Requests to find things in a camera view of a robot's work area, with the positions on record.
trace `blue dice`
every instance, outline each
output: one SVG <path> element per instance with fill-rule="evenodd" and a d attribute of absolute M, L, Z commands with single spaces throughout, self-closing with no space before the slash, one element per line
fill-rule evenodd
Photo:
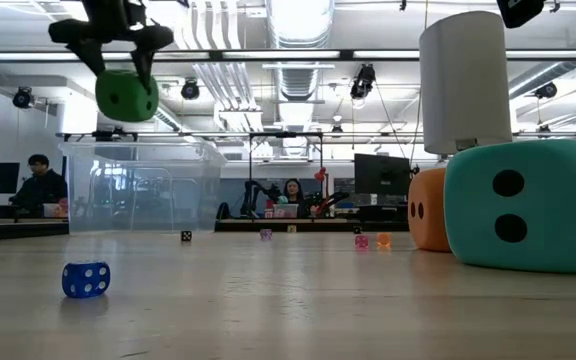
<path fill-rule="evenodd" d="M 89 298 L 103 294 L 110 285 L 110 267 L 104 261 L 68 263 L 61 275 L 64 294 L 71 298 Z"/>
<path fill-rule="evenodd" d="M 446 169 L 444 216 L 464 263 L 576 273 L 576 141 L 458 153 Z"/>

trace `woman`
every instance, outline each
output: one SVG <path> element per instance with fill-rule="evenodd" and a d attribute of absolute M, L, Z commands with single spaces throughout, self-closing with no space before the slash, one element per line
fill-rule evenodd
<path fill-rule="evenodd" d="M 301 184 L 297 179 L 288 179 L 284 184 L 284 196 L 288 199 L 288 204 L 297 204 L 297 218 L 303 219 L 310 215 L 306 208 L 304 193 L 301 191 Z"/>

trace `black dot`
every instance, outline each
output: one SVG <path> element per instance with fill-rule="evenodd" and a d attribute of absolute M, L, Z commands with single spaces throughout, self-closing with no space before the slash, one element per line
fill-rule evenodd
<path fill-rule="evenodd" d="M 495 221 L 495 233 L 505 242 L 518 243 L 526 238 L 528 226 L 524 219 L 517 215 L 501 215 Z"/>
<path fill-rule="evenodd" d="M 501 171 L 492 180 L 492 189 L 504 197 L 515 196 L 524 189 L 524 177 L 515 170 Z"/>

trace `green foam dice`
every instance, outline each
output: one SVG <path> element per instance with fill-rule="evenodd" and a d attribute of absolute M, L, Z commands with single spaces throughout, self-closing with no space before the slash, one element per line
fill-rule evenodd
<path fill-rule="evenodd" d="M 150 89 L 146 90 L 137 73 L 128 70 L 106 70 L 99 74 L 95 97 L 102 114 L 124 122 L 150 120 L 159 106 L 155 79 L 150 77 Z"/>
<path fill-rule="evenodd" d="M 576 273 L 576 141 L 472 148 L 444 185 L 446 234 L 472 265 Z"/>

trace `white cylindrical object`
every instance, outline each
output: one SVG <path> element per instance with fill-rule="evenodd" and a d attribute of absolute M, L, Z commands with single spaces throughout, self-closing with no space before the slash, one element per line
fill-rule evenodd
<path fill-rule="evenodd" d="M 512 141 L 501 17 L 475 11 L 445 18 L 421 34 L 419 49 L 427 152 Z"/>

